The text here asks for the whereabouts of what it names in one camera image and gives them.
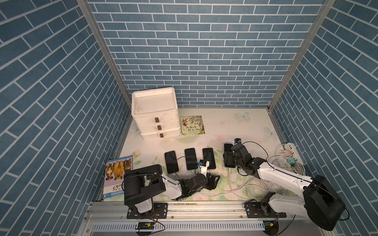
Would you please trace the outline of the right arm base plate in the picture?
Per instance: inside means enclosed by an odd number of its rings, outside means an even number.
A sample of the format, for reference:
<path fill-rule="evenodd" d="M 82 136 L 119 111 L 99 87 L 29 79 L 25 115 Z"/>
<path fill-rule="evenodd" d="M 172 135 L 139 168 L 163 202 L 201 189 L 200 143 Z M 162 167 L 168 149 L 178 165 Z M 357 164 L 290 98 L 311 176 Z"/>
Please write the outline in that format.
<path fill-rule="evenodd" d="M 244 208 L 248 218 L 286 218 L 285 213 L 277 213 L 268 204 L 261 204 L 255 200 L 244 203 Z"/>

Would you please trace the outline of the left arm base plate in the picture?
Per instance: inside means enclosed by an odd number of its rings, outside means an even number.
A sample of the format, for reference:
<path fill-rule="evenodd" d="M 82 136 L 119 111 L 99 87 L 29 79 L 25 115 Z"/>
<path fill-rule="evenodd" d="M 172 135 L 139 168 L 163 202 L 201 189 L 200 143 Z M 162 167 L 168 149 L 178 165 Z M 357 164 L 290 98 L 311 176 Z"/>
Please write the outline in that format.
<path fill-rule="evenodd" d="M 139 203 L 129 205 L 127 219 L 166 219 L 168 203 Z"/>

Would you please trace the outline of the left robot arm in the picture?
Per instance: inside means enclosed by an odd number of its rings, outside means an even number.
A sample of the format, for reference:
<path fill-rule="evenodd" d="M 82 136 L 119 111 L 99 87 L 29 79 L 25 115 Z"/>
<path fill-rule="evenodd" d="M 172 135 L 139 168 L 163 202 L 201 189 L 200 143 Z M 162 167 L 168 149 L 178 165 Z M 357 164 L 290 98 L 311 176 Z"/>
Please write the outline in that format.
<path fill-rule="evenodd" d="M 214 190 L 220 176 L 205 171 L 200 166 L 200 173 L 190 179 L 173 180 L 162 171 L 161 165 L 152 165 L 124 174 L 122 184 L 124 191 L 124 204 L 134 206 L 140 214 L 154 209 L 153 198 L 165 195 L 173 201 L 186 199 L 201 190 Z"/>

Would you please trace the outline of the phone green case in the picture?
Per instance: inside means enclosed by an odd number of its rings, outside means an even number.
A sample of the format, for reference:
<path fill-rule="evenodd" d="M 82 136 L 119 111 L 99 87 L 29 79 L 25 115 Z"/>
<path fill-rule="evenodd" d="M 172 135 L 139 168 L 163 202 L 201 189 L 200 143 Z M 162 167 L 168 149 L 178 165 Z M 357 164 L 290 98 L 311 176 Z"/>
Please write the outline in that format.
<path fill-rule="evenodd" d="M 194 148 L 185 149 L 185 160 L 187 170 L 195 170 L 198 167 L 196 152 Z"/>
<path fill-rule="evenodd" d="M 232 153 L 232 148 L 233 147 L 233 144 L 224 144 L 224 152 L 231 152 Z"/>

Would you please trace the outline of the phone pink case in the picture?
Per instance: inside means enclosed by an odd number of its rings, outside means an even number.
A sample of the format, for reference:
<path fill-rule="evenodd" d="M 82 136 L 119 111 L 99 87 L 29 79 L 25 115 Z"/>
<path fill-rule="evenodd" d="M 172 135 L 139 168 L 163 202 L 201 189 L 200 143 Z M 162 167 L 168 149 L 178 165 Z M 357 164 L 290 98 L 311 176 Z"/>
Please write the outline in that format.
<path fill-rule="evenodd" d="M 168 174 L 177 173 L 179 171 L 178 161 L 175 151 L 169 151 L 164 154 L 166 169 Z"/>
<path fill-rule="evenodd" d="M 202 150 L 203 152 L 203 158 L 205 161 L 209 163 L 208 170 L 214 170 L 216 169 L 216 162 L 215 162 L 215 156 L 214 156 L 214 151 L 212 148 L 204 148 Z"/>

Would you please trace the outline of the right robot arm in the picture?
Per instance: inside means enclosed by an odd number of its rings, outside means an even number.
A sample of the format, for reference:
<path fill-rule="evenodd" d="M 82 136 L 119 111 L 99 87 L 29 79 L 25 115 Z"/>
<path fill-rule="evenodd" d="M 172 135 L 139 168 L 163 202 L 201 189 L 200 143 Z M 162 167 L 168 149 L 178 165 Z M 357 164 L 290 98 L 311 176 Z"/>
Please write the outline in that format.
<path fill-rule="evenodd" d="M 261 200 L 276 213 L 292 213 L 308 217 L 320 228 L 332 231 L 347 207 L 327 178 L 295 174 L 269 163 L 266 159 L 252 157 L 243 144 L 225 144 L 223 159 L 228 166 L 242 169 L 248 176 L 273 182 L 295 196 L 282 196 L 269 192 Z"/>

